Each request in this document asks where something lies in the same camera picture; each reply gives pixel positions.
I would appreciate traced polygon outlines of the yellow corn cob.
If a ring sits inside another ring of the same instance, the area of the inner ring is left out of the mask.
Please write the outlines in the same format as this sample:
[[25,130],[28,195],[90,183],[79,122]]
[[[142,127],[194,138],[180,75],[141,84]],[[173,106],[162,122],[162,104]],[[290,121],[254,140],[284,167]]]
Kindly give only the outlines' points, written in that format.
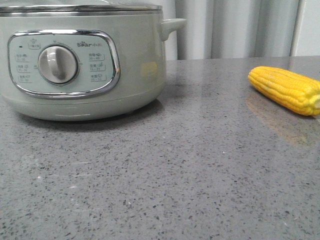
[[320,114],[320,82],[316,79],[278,67],[257,66],[248,80],[260,93],[297,114]]

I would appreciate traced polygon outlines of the glass pot lid steel rim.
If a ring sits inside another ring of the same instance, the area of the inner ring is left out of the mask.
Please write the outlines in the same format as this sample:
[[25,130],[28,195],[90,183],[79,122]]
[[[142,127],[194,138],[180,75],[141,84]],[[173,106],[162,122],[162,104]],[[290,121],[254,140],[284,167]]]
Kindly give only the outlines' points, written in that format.
[[52,17],[140,14],[161,12],[162,6],[146,0],[2,0],[2,17]]

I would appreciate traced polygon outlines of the light green electric cooking pot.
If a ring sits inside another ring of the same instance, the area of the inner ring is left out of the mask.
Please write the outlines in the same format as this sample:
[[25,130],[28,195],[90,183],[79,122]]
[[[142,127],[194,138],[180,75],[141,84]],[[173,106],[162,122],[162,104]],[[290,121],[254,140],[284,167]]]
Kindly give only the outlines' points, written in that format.
[[[161,93],[165,41],[183,27],[162,11],[139,14],[0,16],[0,94],[17,112],[44,120],[87,121],[139,109]],[[55,84],[39,71],[47,47],[71,50],[78,72]]]

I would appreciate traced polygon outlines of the white grey curtain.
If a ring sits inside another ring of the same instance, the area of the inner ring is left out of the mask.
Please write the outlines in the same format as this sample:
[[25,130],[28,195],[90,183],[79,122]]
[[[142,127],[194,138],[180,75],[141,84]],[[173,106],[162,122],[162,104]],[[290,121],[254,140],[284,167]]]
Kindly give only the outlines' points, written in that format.
[[185,28],[166,43],[169,60],[317,56],[317,0],[159,0]]

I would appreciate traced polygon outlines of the grey round control knob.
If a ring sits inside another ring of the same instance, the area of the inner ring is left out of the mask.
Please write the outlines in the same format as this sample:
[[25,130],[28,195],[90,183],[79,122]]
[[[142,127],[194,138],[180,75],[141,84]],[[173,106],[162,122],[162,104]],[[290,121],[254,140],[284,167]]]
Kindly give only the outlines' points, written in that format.
[[51,45],[45,48],[38,57],[40,74],[53,84],[65,84],[78,73],[76,55],[61,45]]

